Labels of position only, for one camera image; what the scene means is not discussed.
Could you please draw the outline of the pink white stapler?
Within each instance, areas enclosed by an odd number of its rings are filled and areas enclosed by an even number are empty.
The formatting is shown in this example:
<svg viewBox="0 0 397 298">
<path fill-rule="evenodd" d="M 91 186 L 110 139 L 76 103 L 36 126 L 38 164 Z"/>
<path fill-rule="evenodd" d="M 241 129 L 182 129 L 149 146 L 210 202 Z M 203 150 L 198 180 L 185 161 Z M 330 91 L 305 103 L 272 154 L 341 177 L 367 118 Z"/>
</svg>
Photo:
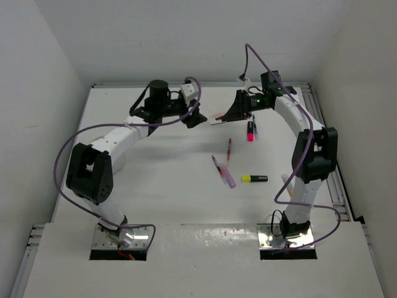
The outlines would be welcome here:
<svg viewBox="0 0 397 298">
<path fill-rule="evenodd" d="M 219 112 L 219 113 L 213 114 L 213 115 L 211 115 L 211 116 L 208 118 L 208 122 L 210 123 L 210 125 L 220 125 L 220 124 L 223 124 L 223 123 L 224 123 L 223 117 L 224 117 L 225 115 L 226 115 L 225 112 Z"/>
</svg>

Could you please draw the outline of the purple clear highlighter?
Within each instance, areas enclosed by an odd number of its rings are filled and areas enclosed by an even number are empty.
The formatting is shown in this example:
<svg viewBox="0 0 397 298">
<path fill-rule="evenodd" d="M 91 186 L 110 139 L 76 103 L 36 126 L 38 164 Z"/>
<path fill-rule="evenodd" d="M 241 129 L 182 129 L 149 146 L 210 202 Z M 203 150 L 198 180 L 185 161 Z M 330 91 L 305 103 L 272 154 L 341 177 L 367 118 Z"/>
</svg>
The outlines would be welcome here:
<svg viewBox="0 0 397 298">
<path fill-rule="evenodd" d="M 228 167 L 224 163 L 220 163 L 220 168 L 223 173 L 224 178 L 226 179 L 227 184 L 231 189 L 234 189 L 236 187 L 236 183 L 228 169 Z"/>
</svg>

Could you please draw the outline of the orange clear highlighter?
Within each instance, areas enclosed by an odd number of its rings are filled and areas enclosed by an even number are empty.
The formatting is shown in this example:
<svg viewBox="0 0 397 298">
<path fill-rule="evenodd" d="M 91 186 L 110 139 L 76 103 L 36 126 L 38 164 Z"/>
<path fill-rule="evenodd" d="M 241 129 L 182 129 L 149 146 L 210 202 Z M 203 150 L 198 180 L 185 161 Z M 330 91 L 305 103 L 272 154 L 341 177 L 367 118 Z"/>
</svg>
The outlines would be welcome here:
<svg viewBox="0 0 397 298">
<path fill-rule="evenodd" d="M 284 174 L 281 175 L 281 178 L 282 178 L 283 183 L 286 184 L 288 179 L 289 179 L 289 175 L 287 173 L 284 173 Z M 289 196 L 292 197 L 292 195 L 293 195 L 293 184 L 292 184 L 292 182 L 289 182 L 287 184 L 286 190 L 287 190 Z"/>
</svg>

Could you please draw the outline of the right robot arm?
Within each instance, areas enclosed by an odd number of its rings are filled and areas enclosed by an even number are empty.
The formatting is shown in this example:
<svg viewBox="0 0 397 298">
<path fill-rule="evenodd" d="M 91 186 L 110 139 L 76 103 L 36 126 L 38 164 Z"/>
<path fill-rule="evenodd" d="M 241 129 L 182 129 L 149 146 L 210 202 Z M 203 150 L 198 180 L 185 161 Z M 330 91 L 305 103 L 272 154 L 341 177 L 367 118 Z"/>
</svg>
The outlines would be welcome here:
<svg viewBox="0 0 397 298">
<path fill-rule="evenodd" d="M 255 111 L 272 109 L 296 136 L 292 155 L 295 184 L 279 223 L 284 238 L 296 237 L 308 231 L 318 189 L 336 169 L 338 133 L 335 128 L 327 128 L 313 118 L 297 99 L 296 90 L 282 85 L 278 71 L 261 74 L 261 84 L 260 93 L 237 90 L 233 104 L 221 120 L 246 120 L 252 118 Z"/>
</svg>

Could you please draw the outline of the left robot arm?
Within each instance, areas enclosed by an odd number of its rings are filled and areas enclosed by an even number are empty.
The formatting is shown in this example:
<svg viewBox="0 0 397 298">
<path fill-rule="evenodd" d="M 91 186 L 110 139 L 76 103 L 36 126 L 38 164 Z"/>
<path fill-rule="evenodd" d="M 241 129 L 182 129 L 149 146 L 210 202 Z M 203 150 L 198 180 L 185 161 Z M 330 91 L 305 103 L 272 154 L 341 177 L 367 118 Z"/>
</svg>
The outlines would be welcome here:
<svg viewBox="0 0 397 298">
<path fill-rule="evenodd" d="M 185 79 L 175 99 L 166 81 L 152 80 L 123 123 L 114 124 L 111 132 L 87 145 L 73 147 L 66 187 L 86 202 L 103 229 L 117 233 L 128 222 L 110 200 L 114 164 L 135 143 L 166 126 L 165 118 L 173 117 L 174 122 L 182 122 L 189 129 L 207 121 L 199 111 L 201 93 L 201 85 L 193 77 Z"/>
</svg>

